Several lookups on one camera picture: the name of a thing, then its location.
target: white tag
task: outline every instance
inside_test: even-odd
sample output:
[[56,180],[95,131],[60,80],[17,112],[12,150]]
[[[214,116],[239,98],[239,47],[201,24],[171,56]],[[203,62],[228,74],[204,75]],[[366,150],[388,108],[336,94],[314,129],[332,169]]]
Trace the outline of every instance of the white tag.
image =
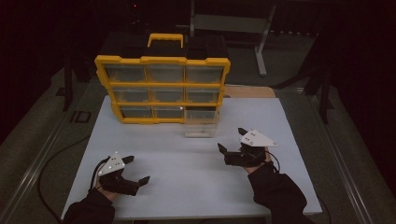
[[250,131],[242,136],[241,143],[251,147],[277,147],[277,142],[257,130]]
[[106,164],[102,167],[102,169],[99,171],[99,175],[107,175],[112,172],[118,171],[122,168],[125,167],[125,163],[123,162],[122,158],[118,154],[118,152],[115,152],[113,156],[108,159]]

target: plastic drawer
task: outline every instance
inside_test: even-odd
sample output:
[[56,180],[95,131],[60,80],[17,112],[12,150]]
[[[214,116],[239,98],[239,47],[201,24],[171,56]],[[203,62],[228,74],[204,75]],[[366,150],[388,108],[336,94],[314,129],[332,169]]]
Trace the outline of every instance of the plastic drawer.
[[148,88],[153,102],[182,102],[183,88]]
[[118,102],[148,102],[147,87],[113,87],[114,96]]
[[220,83],[222,66],[186,66],[188,83]]
[[215,107],[187,107],[184,129],[186,137],[214,137],[218,128]]
[[139,118],[139,119],[151,119],[152,112],[150,106],[120,106],[122,115],[125,118]]
[[145,82],[143,65],[134,64],[105,64],[110,81],[114,82]]
[[149,64],[146,66],[146,74],[149,82],[184,81],[184,67],[177,64]]
[[186,101],[188,103],[216,103],[219,89],[214,88],[186,88]]
[[153,110],[158,119],[182,119],[184,115],[182,106],[154,106]]

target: robotic hand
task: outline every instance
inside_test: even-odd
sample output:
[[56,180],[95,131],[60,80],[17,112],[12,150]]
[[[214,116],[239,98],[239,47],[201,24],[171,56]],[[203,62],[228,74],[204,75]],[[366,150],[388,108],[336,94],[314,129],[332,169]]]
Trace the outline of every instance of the robotic hand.
[[265,149],[275,147],[277,143],[256,130],[248,132],[245,129],[238,128],[238,132],[242,135],[239,152],[229,152],[226,147],[218,143],[219,151],[224,155],[225,164],[256,167],[262,162],[266,163],[265,158],[268,152]]
[[99,162],[93,174],[95,175],[99,167],[106,163],[98,173],[101,187],[110,192],[135,196],[140,187],[147,185],[149,176],[140,179],[138,182],[124,179],[121,174],[124,171],[125,164],[133,160],[134,156],[121,158],[116,152],[112,157]]

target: cable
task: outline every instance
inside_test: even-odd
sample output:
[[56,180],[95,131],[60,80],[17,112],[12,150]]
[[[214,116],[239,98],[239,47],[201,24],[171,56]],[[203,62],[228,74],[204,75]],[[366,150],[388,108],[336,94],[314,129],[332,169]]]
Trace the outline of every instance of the cable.
[[47,210],[50,212],[50,214],[56,219],[56,221],[59,224],[62,224],[61,219],[58,217],[58,215],[52,210],[52,208],[50,208],[50,206],[47,204],[46,200],[44,199],[43,194],[41,193],[41,177],[43,176],[43,173],[45,171],[45,169],[47,168],[47,166],[50,164],[50,162],[57,157],[59,154],[61,154],[62,152],[66,151],[67,149],[74,147],[80,143],[82,143],[83,141],[89,139],[91,137],[91,135],[88,135],[84,138],[82,138],[81,140],[73,143],[72,145],[69,145],[67,147],[62,148],[61,150],[59,150],[57,153],[55,153],[54,155],[52,155],[47,162],[44,164],[42,170],[40,171],[40,174],[38,175],[38,179],[37,179],[37,192],[38,192],[38,197],[40,198],[41,202],[44,204],[44,206],[47,208]]
[[95,180],[95,178],[96,178],[96,174],[97,174],[97,172],[98,172],[98,170],[99,170],[99,167],[100,167],[102,164],[106,163],[106,162],[108,161],[108,159],[110,159],[110,157],[107,157],[106,159],[104,159],[104,160],[102,160],[102,161],[99,161],[99,163],[96,165],[95,169],[93,170],[92,179],[91,179],[91,185],[90,185],[89,190],[90,190],[90,189],[93,189],[93,182],[94,182],[94,180]]
[[272,157],[274,157],[274,159],[276,160],[276,163],[277,163],[277,169],[275,168],[275,166],[274,166],[273,164],[272,164],[272,166],[274,167],[274,169],[276,170],[276,172],[279,173],[279,172],[280,172],[280,163],[279,163],[279,160],[277,159],[277,157],[274,156],[274,154],[272,154],[272,153],[269,152],[269,151],[265,151],[265,153],[268,153],[268,154],[270,154]]
[[326,203],[317,195],[319,198],[320,202],[323,204],[324,209],[326,210],[327,214],[329,215],[329,224],[332,224],[332,216],[330,215],[329,208],[327,207]]

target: white table surface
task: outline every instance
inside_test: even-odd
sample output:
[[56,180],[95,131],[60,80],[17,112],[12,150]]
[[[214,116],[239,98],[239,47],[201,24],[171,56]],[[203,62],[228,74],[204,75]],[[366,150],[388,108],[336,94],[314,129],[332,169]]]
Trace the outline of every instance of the white table surface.
[[278,142],[270,151],[304,193],[304,212],[321,212],[318,198],[306,171],[282,105],[276,98],[224,98],[215,138],[186,138],[182,124],[122,124],[105,98],[92,131],[73,187],[64,207],[87,194],[96,164],[118,151],[134,156],[122,176],[150,180],[136,196],[120,196],[115,202],[116,219],[250,217],[270,211],[253,202],[246,171],[225,165],[217,143],[230,151],[240,147],[237,128],[256,129]]

